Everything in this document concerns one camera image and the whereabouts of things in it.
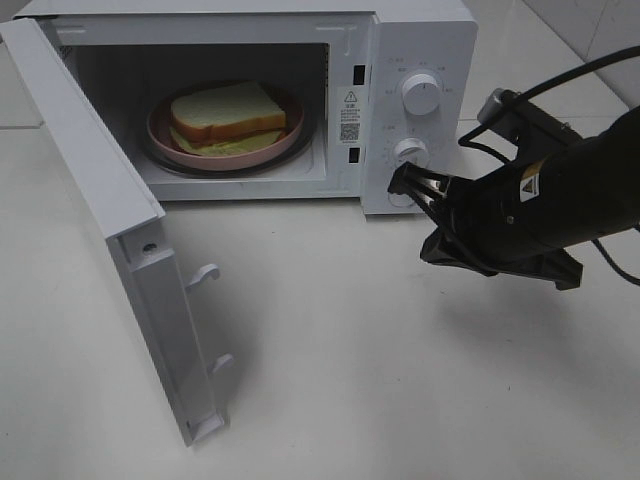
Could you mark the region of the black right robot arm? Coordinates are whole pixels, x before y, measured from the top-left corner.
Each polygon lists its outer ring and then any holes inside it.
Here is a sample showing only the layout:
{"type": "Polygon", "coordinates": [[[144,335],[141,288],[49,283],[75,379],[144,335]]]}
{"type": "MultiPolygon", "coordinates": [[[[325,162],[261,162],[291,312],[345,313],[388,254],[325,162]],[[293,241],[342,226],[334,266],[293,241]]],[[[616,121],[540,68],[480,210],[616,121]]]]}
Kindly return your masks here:
{"type": "Polygon", "coordinates": [[[579,287],[583,266],[567,247],[639,224],[638,109],[589,138],[531,103],[490,130],[517,154],[478,179],[410,162],[394,172],[389,193],[409,196],[437,226],[421,259],[579,287]]]}

